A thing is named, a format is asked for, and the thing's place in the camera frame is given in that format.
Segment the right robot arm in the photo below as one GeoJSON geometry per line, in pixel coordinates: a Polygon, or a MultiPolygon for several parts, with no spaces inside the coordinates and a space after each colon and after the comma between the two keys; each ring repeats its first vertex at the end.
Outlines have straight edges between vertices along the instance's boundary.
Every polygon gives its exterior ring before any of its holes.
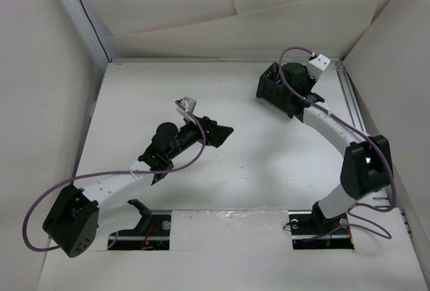
{"type": "Polygon", "coordinates": [[[331,143],[343,158],[339,184],[312,207],[310,224],[317,236],[347,228],[343,216],[363,206],[362,199],[385,187],[395,187],[388,139],[370,136],[330,113],[312,88],[326,65],[279,65],[279,79],[288,90],[289,116],[311,127],[331,143]]]}

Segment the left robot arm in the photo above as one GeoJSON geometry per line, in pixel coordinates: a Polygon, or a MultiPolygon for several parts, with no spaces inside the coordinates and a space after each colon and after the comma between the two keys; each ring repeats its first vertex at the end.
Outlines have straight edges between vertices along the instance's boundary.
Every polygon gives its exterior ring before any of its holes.
{"type": "Polygon", "coordinates": [[[171,122],[160,124],[149,146],[127,170],[106,171],[101,181],[83,188],[68,183],[61,189],[43,230],[70,258],[82,254],[104,235],[128,230],[144,234],[152,214],[131,195],[181,171],[174,166],[174,158],[196,143],[202,148],[218,148],[233,132],[230,126],[206,116],[188,118],[182,127],[171,122]]]}

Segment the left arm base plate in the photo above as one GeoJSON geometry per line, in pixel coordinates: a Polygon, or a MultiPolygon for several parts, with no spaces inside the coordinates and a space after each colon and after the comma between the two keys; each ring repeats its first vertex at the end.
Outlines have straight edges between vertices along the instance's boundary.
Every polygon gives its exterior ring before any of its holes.
{"type": "Polygon", "coordinates": [[[108,251],[168,251],[170,249],[172,211],[155,211],[148,226],[140,233],[124,230],[108,237],[108,251]]]}

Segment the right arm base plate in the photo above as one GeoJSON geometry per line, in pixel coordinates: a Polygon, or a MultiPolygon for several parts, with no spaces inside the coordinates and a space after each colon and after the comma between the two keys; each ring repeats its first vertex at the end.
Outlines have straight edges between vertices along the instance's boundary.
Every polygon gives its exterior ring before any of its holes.
{"type": "Polygon", "coordinates": [[[291,234],[293,250],[353,250],[348,223],[346,213],[322,224],[311,210],[292,210],[284,229],[291,234]]]}

